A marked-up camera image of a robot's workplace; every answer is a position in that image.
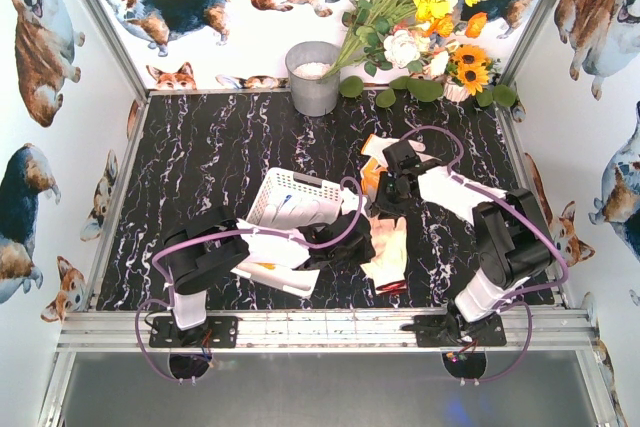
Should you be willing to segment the cream inside-out glove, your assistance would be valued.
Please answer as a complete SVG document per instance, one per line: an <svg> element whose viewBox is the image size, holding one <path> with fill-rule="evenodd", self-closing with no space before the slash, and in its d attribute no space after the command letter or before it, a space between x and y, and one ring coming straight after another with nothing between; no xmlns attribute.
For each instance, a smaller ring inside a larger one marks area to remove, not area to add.
<svg viewBox="0 0 640 427"><path fill-rule="evenodd" d="M370 219L374 257L361 265L374 283L377 295L402 292L407 288L407 223L398 219Z"/></svg>

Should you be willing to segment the white glove orange cuff top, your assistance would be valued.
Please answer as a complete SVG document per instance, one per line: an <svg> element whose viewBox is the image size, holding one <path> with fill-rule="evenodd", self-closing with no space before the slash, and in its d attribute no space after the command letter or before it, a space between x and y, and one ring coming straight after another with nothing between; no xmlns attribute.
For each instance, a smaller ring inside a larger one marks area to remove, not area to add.
<svg viewBox="0 0 640 427"><path fill-rule="evenodd" d="M379 165L386 166L386 158L384 157L383 150L391 145L399 142L399 139L390 137L380 137L375 134L371 134L365 141L360 153L364 156L373 158ZM410 146L414 149L421 160L429 159L430 156L425 153L425 145L423 143L410 140Z"/></svg>

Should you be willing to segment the white storage basket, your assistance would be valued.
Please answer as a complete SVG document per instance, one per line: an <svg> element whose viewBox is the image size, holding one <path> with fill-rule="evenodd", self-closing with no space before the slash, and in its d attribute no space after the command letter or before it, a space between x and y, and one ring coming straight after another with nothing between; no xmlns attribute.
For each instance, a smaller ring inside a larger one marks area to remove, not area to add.
<svg viewBox="0 0 640 427"><path fill-rule="evenodd" d="M243 235L250 255L231 272L301 298L311 296L319 270L303 264L315 252L297 243L299 229L314 223L331 224L359 204L359 196L339 184L291 170L273 167L259 188L241 229L282 231L284 237Z"/></svg>

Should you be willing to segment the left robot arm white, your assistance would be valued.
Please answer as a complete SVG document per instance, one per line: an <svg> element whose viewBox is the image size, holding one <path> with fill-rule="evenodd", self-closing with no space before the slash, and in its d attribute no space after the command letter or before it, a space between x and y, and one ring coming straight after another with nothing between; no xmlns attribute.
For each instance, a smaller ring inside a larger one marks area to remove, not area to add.
<svg viewBox="0 0 640 427"><path fill-rule="evenodd" d="M229 274L308 298L320 270L340 261L372 260L370 224L358 211L289 230L237 219L217 207L164 235L154 265L172 289L170 309L181 331L206 320L206 291Z"/></svg>

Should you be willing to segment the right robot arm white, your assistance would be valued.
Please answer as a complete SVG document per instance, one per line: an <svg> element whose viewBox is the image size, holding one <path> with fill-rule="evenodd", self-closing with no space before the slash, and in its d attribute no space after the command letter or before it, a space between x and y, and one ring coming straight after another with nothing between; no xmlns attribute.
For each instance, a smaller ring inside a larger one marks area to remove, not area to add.
<svg viewBox="0 0 640 427"><path fill-rule="evenodd" d="M407 139L372 134L361 153L381 168L373 202L381 218L404 217L410 202L420 198L473 227L479 268L452 307L465 323L496 313L559 257L531 191L504 191L472 181Z"/></svg>

